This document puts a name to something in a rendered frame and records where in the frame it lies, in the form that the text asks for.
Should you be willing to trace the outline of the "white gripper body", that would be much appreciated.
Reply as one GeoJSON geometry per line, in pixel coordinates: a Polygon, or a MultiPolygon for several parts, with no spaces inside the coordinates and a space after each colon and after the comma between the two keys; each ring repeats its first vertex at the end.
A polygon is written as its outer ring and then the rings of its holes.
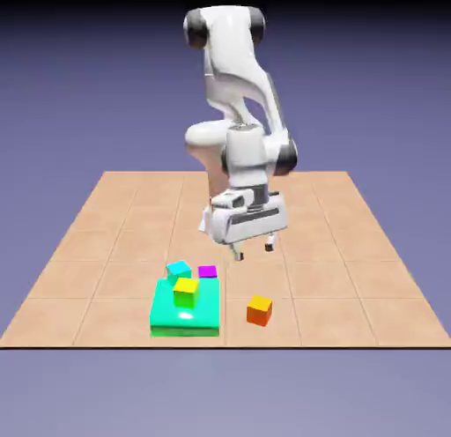
{"type": "Polygon", "coordinates": [[[252,192],[224,192],[211,200],[210,237],[218,244],[234,243],[272,235],[288,225],[285,198],[269,195],[265,204],[251,206],[252,192]]]}

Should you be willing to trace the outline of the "small cyan cube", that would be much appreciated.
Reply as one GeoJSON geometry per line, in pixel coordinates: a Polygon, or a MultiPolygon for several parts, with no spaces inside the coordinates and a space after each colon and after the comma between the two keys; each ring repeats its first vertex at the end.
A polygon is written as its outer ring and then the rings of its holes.
{"type": "Polygon", "coordinates": [[[166,266],[166,279],[175,285],[179,278],[192,278],[192,271],[185,261],[169,263],[166,266]]]}

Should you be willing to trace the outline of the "small orange cube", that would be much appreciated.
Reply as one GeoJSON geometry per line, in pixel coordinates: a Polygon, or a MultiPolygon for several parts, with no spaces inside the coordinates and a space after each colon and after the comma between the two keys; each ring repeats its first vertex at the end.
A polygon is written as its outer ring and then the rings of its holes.
{"type": "Polygon", "coordinates": [[[247,305],[247,322],[265,327],[272,315],[272,299],[254,295],[247,305]]]}

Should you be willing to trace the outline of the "small yellow-green cube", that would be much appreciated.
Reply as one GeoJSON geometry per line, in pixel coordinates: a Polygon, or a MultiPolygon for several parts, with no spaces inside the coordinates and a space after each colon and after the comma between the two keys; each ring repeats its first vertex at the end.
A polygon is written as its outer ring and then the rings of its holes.
{"type": "Polygon", "coordinates": [[[199,298],[199,280],[196,278],[178,278],[174,288],[176,307],[195,308],[199,298]]]}

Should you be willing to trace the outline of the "large green box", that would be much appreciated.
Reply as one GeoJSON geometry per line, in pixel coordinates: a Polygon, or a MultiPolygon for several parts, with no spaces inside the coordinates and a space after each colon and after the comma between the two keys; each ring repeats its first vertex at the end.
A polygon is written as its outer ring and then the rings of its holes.
{"type": "Polygon", "coordinates": [[[218,337],[220,330],[220,282],[201,278],[194,308],[177,307],[173,287],[166,279],[156,284],[150,311],[152,337],[218,337]]]}

